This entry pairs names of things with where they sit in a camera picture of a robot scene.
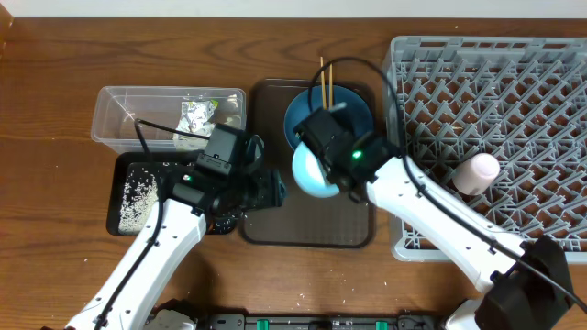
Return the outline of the wooden chopstick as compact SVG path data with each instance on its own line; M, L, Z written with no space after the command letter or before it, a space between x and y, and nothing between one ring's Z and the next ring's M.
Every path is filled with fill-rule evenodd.
M320 66L321 68L324 66L324 58L320 56ZM326 80L325 80L325 73L324 70L320 72L320 83L321 83L321 99L322 99L322 107L326 110L327 109L327 94L326 94Z
M333 65L328 67L328 110L334 105L334 88L333 88Z

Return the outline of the dark blue plate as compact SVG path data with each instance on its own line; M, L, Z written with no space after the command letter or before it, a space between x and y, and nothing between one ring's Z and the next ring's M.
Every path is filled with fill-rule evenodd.
M353 133L359 137L374 130L374 120L370 105L355 89L335 85L333 87L334 103L345 103L347 106L336 111L339 118ZM294 133L294 127L310 115L307 102L308 91L304 89L288 106L284 116L284 134L292 149L296 149L300 140Z

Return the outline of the light blue rice bowl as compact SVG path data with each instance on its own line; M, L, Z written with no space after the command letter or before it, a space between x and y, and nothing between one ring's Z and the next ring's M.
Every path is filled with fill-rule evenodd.
M300 142L294 150L292 173L300 189L315 198L330 198L339 194L337 185L329 183L316 156Z

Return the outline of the green snack wrapper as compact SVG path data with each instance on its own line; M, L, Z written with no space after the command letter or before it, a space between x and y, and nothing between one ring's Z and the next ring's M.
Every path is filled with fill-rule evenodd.
M182 102L176 130L209 138L215 128L212 116L217 106L216 100ZM173 134L173 143L177 150L204 149L207 139Z

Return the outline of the pink cup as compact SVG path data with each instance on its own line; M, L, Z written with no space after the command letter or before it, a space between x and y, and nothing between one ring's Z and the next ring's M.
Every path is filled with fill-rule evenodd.
M455 169L452 181L460 193L476 196L490 187L499 172L497 158L488 153L480 153L461 163Z

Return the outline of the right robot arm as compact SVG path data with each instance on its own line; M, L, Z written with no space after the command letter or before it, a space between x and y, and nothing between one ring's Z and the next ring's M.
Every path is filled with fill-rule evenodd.
M480 298L463 302L441 329L550 329L573 306L569 265L558 243L526 242L430 180L404 146L375 132L356 135L339 111L318 109L293 127L328 183L395 215L443 252Z

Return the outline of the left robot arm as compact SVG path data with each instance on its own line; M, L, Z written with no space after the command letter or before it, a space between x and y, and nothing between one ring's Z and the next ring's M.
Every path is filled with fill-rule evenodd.
M157 200L127 253L69 329L141 329L172 274L205 234L250 211L280 207L285 187L264 165L264 143L218 125L185 164L165 168L139 142Z

